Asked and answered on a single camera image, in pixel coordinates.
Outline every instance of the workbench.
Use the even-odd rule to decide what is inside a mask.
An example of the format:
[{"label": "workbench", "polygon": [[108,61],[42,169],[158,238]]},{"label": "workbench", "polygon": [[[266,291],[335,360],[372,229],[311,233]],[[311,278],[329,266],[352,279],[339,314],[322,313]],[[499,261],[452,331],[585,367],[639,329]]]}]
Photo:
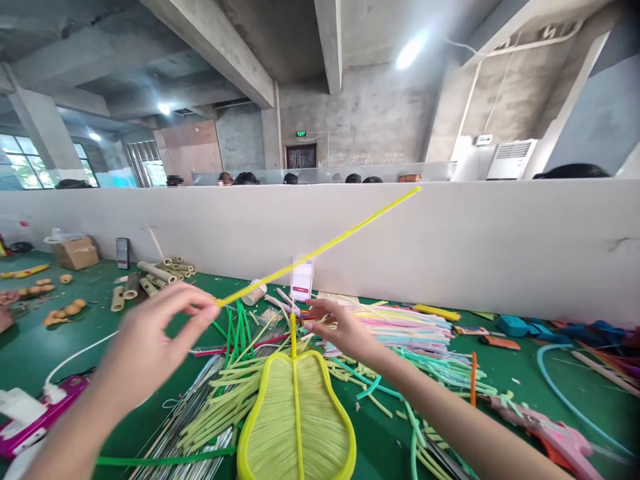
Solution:
[{"label": "workbench", "polygon": [[[2,290],[30,287],[36,280],[44,278],[51,278],[56,286],[51,296],[44,302],[38,304],[35,300],[29,301],[30,310],[18,316],[16,325],[0,334],[0,389],[20,387],[34,397],[41,394],[46,376],[56,365],[73,353],[114,332],[123,314],[146,299],[146,294],[141,292],[138,298],[126,302],[124,311],[118,313],[110,311],[114,279],[127,273],[118,270],[113,261],[102,261],[84,270],[68,272],[57,267],[51,255],[31,252],[0,259],[0,271],[20,270],[41,263],[50,263],[51,268],[23,279],[0,280]],[[60,284],[58,278],[62,273],[72,273],[73,282],[68,285]],[[196,280],[197,287],[216,297],[231,294],[248,283],[244,280],[202,273],[192,277],[190,281],[192,280]],[[269,286],[269,293],[277,296],[273,285]],[[48,312],[63,308],[77,298],[84,298],[88,306],[73,318],[74,322],[49,328],[43,325]],[[361,301],[372,303],[377,300],[361,299]],[[256,313],[260,314],[267,305],[266,302],[260,301],[254,307],[257,310]],[[466,311],[460,311],[460,314],[462,319],[459,325],[482,326],[490,331],[497,330],[494,322]],[[169,326],[167,334],[174,336],[186,320],[185,315],[179,315]],[[536,364],[535,352],[539,345],[530,339],[516,339],[516,342],[520,344],[521,351],[490,347],[479,343],[477,337],[457,337],[452,340],[449,349],[461,353],[476,351],[479,366],[488,375],[483,382],[494,386],[502,393],[511,390],[515,394],[516,403],[526,402],[530,408],[540,411],[550,419],[563,421],[577,428],[590,442],[615,451],[582,424],[551,392]],[[214,328],[210,328],[199,341],[199,345],[202,346],[216,346],[222,343],[222,337]],[[53,380],[97,365],[108,345],[108,341],[104,342],[72,360],[56,374]],[[176,399],[180,393],[184,393],[205,362],[206,358],[189,356],[158,392],[116,428],[105,444],[102,454],[112,457],[144,455],[148,446],[145,448],[143,446],[150,437],[154,436],[156,428],[168,413],[168,410],[162,408],[162,403],[167,399]],[[634,426],[630,420],[636,420],[632,417],[634,408],[637,407],[635,398],[596,372],[579,364],[568,352],[558,350],[549,352],[545,356],[545,364],[551,378],[576,407],[618,442],[628,447],[632,446]],[[360,400],[361,408],[356,413],[355,395],[360,392],[358,386],[333,379],[333,387],[351,417],[356,432],[358,456],[353,478],[367,480],[411,478],[409,423],[397,416],[389,419],[366,399]],[[377,394],[377,398],[390,411],[403,411],[403,406],[398,400],[384,393]],[[482,402],[479,402],[479,406],[496,418],[493,412],[482,405]],[[512,430],[523,436],[522,432]],[[619,478],[624,472],[624,466],[620,463],[597,453],[592,456],[591,462],[604,478]],[[3,475],[7,468],[8,462],[0,459],[0,475]],[[421,478],[431,478],[421,464],[418,464],[418,471]],[[123,468],[114,467],[99,467],[95,472],[96,479],[126,478],[127,475],[128,473],[123,474]],[[235,458],[225,459],[222,462],[216,478],[236,478]]]}]

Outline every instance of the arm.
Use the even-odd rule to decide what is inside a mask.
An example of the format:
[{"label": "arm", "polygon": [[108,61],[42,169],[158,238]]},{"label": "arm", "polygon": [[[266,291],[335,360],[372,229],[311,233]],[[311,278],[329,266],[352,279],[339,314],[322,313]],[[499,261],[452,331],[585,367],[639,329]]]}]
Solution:
[{"label": "arm", "polygon": [[[180,311],[192,317],[170,339],[164,330]],[[91,478],[112,430],[169,379],[219,313],[210,294],[183,282],[131,310],[90,386],[52,428],[24,479]]]},{"label": "arm", "polygon": [[337,322],[335,329],[312,321],[307,328],[384,377],[480,478],[570,480],[524,440],[377,342],[348,309],[328,300],[307,303],[316,316],[328,313]]}]

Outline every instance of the hand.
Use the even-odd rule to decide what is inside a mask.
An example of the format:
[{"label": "hand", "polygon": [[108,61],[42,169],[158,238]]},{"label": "hand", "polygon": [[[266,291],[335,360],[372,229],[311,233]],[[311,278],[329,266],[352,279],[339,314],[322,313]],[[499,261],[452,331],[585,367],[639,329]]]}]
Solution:
[{"label": "hand", "polygon": [[[324,323],[308,320],[305,328],[334,344],[345,355],[370,365],[376,356],[384,352],[384,345],[376,341],[364,324],[347,308],[326,299],[310,299],[306,303],[312,306],[314,317],[322,318],[326,314],[330,316]],[[331,329],[327,326],[328,323],[337,323],[337,326]]]},{"label": "hand", "polygon": [[[192,317],[170,339],[165,328],[181,311]],[[95,373],[94,396],[116,417],[126,416],[169,379],[219,313],[210,294],[184,282],[138,305],[122,320]]]}]

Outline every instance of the glass partition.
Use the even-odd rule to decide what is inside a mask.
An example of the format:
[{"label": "glass partition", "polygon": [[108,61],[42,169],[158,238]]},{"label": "glass partition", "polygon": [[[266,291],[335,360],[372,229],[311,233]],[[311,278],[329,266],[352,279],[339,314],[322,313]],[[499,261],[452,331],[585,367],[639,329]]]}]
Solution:
[{"label": "glass partition", "polygon": [[[228,170],[232,177],[237,177],[240,170]],[[395,183],[403,175],[421,175],[422,181],[447,181],[451,178],[450,162],[428,163],[395,163],[387,165],[354,165],[343,167],[320,167],[314,169],[288,170],[252,170],[262,185],[278,185],[285,175],[293,173],[298,176],[298,185],[314,183],[344,183],[347,177],[356,173],[361,180],[367,177],[379,177],[385,183]],[[220,172],[193,172],[194,185],[217,185]]]}]

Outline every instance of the white partition wall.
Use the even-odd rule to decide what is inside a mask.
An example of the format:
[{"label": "white partition wall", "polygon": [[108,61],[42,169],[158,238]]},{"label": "white partition wall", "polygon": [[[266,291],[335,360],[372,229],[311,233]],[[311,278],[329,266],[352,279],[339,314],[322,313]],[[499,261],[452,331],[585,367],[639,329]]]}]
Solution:
[{"label": "white partition wall", "polygon": [[[317,259],[314,287],[454,309],[640,324],[640,180],[423,183]],[[415,184],[2,192],[0,232],[46,249],[52,227],[112,259],[182,255],[244,279],[288,264]],[[28,227],[16,227],[19,221]]]}]

